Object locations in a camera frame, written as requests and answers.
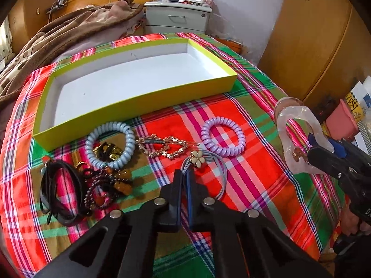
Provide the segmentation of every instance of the pink container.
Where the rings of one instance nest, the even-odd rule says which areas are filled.
[[[340,99],[340,104],[335,111],[327,118],[326,125],[331,138],[335,140],[345,138],[348,141],[353,141],[354,136],[359,132],[352,112],[342,99]]]

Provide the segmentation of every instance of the drawer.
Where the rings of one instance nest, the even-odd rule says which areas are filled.
[[[206,32],[209,14],[204,11],[176,7],[147,7],[147,24],[194,29]]]
[[[194,29],[187,29],[181,27],[168,27],[168,26],[152,26],[147,25],[144,28],[145,34],[152,34],[152,33],[176,33],[176,32],[190,32],[195,34],[202,34],[203,31],[194,30]]]

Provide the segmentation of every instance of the blanket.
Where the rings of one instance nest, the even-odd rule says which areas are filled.
[[[44,26],[0,75],[0,140],[26,77],[49,65],[76,43],[100,31],[143,17],[143,4],[119,0],[68,13]]]
[[[194,100],[128,120],[139,137],[157,134],[176,136],[187,141],[200,141],[201,127],[206,119],[227,116],[244,131],[246,150],[235,158],[223,158],[228,168],[226,193],[222,198],[229,208],[245,211],[255,208],[292,238],[313,258],[318,258],[328,243],[344,204],[344,193],[327,175],[292,174],[283,161],[283,149],[274,125],[273,109],[284,97],[264,73],[225,45],[206,35],[153,34],[129,37],[95,47],[33,72],[17,100],[9,121],[0,154],[0,217],[6,247],[24,277],[58,256],[112,209],[124,212],[138,209],[157,197],[160,187],[172,181],[174,170],[180,168],[186,155],[173,161],[148,158],[136,150],[127,164],[132,172],[133,193],[118,200],[106,211],[93,215],[74,227],[61,226],[55,218],[46,224],[39,206],[40,169],[47,152],[32,139],[32,128],[42,90],[55,70],[107,49],[114,49],[164,38],[189,38],[222,59],[238,74],[229,93]],[[295,145],[307,150],[306,132],[297,121],[288,124],[287,132]],[[223,126],[212,130],[222,146],[236,143],[235,133]],[[73,164],[86,161],[85,139],[77,139],[55,149],[49,156]],[[124,146],[125,136],[107,134],[102,142]],[[221,187],[215,163],[196,171],[197,181],[207,186],[210,196]],[[69,179],[57,182],[58,196],[66,206],[74,208],[76,199]],[[154,277],[213,277],[214,264],[209,233],[191,233],[186,209],[181,211],[182,229],[175,234],[160,234],[156,248]]]

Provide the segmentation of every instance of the brown blanket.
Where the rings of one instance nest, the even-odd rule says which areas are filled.
[[[40,29],[23,47],[0,75],[0,144],[27,76],[34,70],[49,65],[77,42],[138,15],[144,5],[133,4],[133,1],[119,0],[68,13]]]

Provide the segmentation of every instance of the purple spiral hair tie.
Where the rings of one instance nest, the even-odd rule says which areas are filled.
[[[210,138],[210,128],[216,124],[226,125],[234,130],[238,137],[238,145],[235,147],[221,147],[220,145],[215,144]],[[219,116],[205,121],[205,124],[201,128],[201,140],[209,151],[216,153],[221,157],[235,157],[240,155],[246,147],[245,134],[240,126],[231,119]]]

